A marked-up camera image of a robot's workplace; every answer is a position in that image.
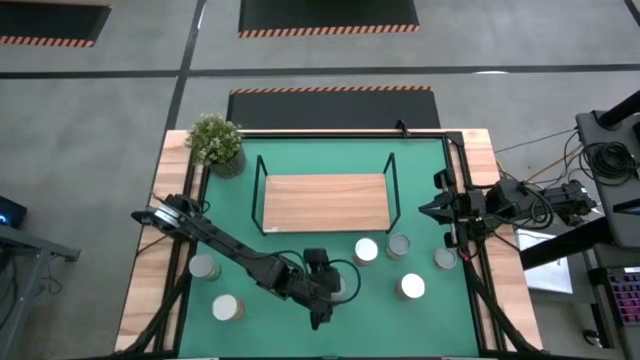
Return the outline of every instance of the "plant pot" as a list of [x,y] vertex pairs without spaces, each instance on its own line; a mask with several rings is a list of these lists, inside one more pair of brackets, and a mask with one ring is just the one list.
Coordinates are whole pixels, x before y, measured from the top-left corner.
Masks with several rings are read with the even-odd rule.
[[247,167],[247,157],[240,146],[238,152],[229,161],[224,164],[211,164],[209,170],[219,178],[231,179],[242,174],[245,167]]

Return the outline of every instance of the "green leaves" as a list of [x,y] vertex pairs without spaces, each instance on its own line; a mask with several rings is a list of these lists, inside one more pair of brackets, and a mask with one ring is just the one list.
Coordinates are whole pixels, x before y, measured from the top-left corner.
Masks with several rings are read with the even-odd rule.
[[222,115],[201,114],[200,120],[189,130],[185,145],[193,151],[196,164],[224,164],[242,146],[242,134],[238,128]]

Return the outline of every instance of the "white paper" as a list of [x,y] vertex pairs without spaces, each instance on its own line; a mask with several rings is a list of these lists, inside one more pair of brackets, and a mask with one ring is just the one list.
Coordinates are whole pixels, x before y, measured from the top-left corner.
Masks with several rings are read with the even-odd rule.
[[[555,235],[523,229],[518,229],[516,236],[520,250],[530,248],[555,237]],[[566,257],[529,269],[524,272],[524,277],[527,280],[527,286],[531,289],[573,294],[569,263]]]

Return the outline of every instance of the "potted plant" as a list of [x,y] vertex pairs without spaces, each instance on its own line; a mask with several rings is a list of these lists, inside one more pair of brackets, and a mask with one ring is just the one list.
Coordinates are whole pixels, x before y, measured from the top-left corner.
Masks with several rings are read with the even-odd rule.
[[242,149],[238,126],[222,115],[202,114],[185,143],[193,152],[193,160],[209,168],[218,177],[231,179],[242,174],[247,158]]

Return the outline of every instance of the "floor line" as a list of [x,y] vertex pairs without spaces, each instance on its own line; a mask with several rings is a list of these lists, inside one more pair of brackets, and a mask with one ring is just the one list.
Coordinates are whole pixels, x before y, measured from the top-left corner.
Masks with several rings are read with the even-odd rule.
[[[185,51],[185,62],[191,63],[193,48]],[[109,79],[109,78],[178,78],[182,95],[188,78],[206,77],[270,77],[270,76],[357,76],[357,75],[461,75],[483,73],[550,74],[640,71],[639,64],[592,65],[474,65],[474,66],[413,66],[413,67],[329,67],[329,68],[264,68],[264,69],[196,69],[183,66],[180,70],[123,70],[123,71],[68,71],[68,72],[0,72],[0,80],[19,79]]]
[[640,11],[638,11],[636,4],[633,3],[633,0],[624,0],[624,3],[627,5],[627,9],[629,9],[629,12],[631,13],[631,16],[633,16],[633,19],[636,21],[636,24],[640,26]]
[[207,0],[198,0],[198,3],[196,4],[196,11],[193,14],[193,20],[191,21],[187,45],[185,46],[184,54],[182,55],[180,73],[178,75],[178,80],[176,81],[176,87],[173,90],[173,96],[171,97],[171,105],[169,106],[169,113],[167,114],[167,122],[164,126],[165,131],[174,130],[176,128],[178,113],[180,112],[180,105],[182,103],[182,96],[184,95],[187,78],[189,77],[191,60],[193,59],[193,53],[195,52],[198,33],[200,31],[200,23],[204,16],[204,8],[206,4]]

